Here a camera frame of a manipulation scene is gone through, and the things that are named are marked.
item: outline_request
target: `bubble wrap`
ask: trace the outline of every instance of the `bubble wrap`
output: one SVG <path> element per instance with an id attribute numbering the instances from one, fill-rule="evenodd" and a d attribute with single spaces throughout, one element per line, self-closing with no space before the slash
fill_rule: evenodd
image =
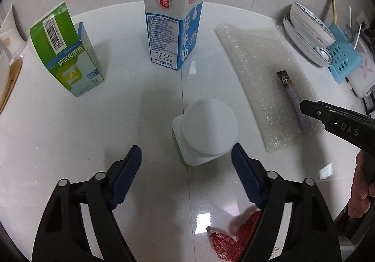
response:
<path id="1" fill-rule="evenodd" d="M 298 115 L 276 72 L 286 70 L 299 98 L 317 101 L 310 82 L 289 51 L 280 26 L 273 29 L 237 29 L 220 24 L 215 33 L 235 70 L 267 152 L 301 143 L 315 133 L 318 121 L 302 133 Z"/>

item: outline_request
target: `blue gripper pad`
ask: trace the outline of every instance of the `blue gripper pad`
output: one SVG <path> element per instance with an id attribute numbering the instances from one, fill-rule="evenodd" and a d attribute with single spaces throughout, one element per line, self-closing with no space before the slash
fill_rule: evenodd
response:
<path id="1" fill-rule="evenodd" d="M 249 158 L 240 144 L 233 146 L 232 163 L 250 202 L 262 209 L 266 204 L 262 197 L 265 168 L 260 161 Z"/>
<path id="2" fill-rule="evenodd" d="M 133 179 L 139 167 L 141 166 L 141 149 L 137 146 L 133 146 L 132 150 L 125 157 L 125 159 L 119 161 L 118 163 L 121 164 L 121 162 L 125 162 L 125 164 L 123 165 L 121 171 L 118 173 L 116 179 L 113 181 L 112 184 L 112 209 L 115 209 L 118 204 L 123 203 L 125 200 L 129 188 L 133 182 Z"/>

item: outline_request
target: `green medicine box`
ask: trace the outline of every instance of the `green medicine box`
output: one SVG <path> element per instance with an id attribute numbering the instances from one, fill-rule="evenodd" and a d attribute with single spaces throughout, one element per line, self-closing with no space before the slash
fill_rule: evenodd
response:
<path id="1" fill-rule="evenodd" d="M 38 21 L 30 36 L 44 66 L 74 96 L 104 81 L 83 23 L 73 25 L 65 3 Z"/>

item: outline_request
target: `white plate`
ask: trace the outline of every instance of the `white plate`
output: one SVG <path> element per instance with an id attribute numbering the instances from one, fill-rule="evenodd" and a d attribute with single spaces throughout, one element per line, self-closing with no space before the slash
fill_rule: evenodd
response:
<path id="1" fill-rule="evenodd" d="M 297 32 L 312 47 L 326 48 L 336 40 L 332 32 L 318 17 L 297 2 L 292 4 L 290 20 Z"/>
<path id="2" fill-rule="evenodd" d="M 8 91 L 9 79 L 9 60 L 3 50 L 0 50 L 0 106 L 3 104 L 5 95 Z"/>
<path id="3" fill-rule="evenodd" d="M 312 62 L 316 63 L 319 66 L 329 67 L 331 63 L 325 60 L 322 56 L 320 56 L 314 48 L 310 44 L 308 44 L 301 35 L 293 28 L 292 24 L 289 21 L 288 16 L 284 16 L 283 20 L 284 28 L 286 33 L 289 35 L 290 39 L 293 40 L 295 45 L 305 54 L 308 59 Z"/>

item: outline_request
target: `white table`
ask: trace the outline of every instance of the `white table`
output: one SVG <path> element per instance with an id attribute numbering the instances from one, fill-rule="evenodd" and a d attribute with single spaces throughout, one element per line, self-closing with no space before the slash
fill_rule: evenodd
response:
<path id="1" fill-rule="evenodd" d="M 178 72 L 150 61 L 143 2 L 90 11 L 73 21 L 84 22 L 106 81 L 75 98 L 44 68 L 29 41 L 21 74 L 0 115 L 0 219 L 29 259 L 57 181 L 88 180 L 136 144 L 142 148 L 142 165 L 125 202 L 114 210 L 136 259 L 220 261 L 205 227 L 211 223 L 228 231 L 243 221 L 237 216 L 254 206 L 229 155 L 189 169 L 179 162 L 172 120 L 203 97 L 232 107 L 239 142 L 267 170 L 289 180 L 316 179 L 333 217 L 348 201 L 359 149 L 324 132 L 304 144 L 266 153 L 243 89 L 213 31 L 220 23 L 274 27 L 275 20 L 204 3 L 197 45 Z M 320 100 L 363 111 L 360 99 L 345 84 L 336 84 L 328 69 L 313 66 L 289 47 Z M 196 74 L 189 73 L 192 61 Z M 330 163 L 333 175 L 319 181 L 319 170 Z M 88 208 L 83 210 L 87 223 Z M 92 227 L 87 229 L 94 243 Z"/>

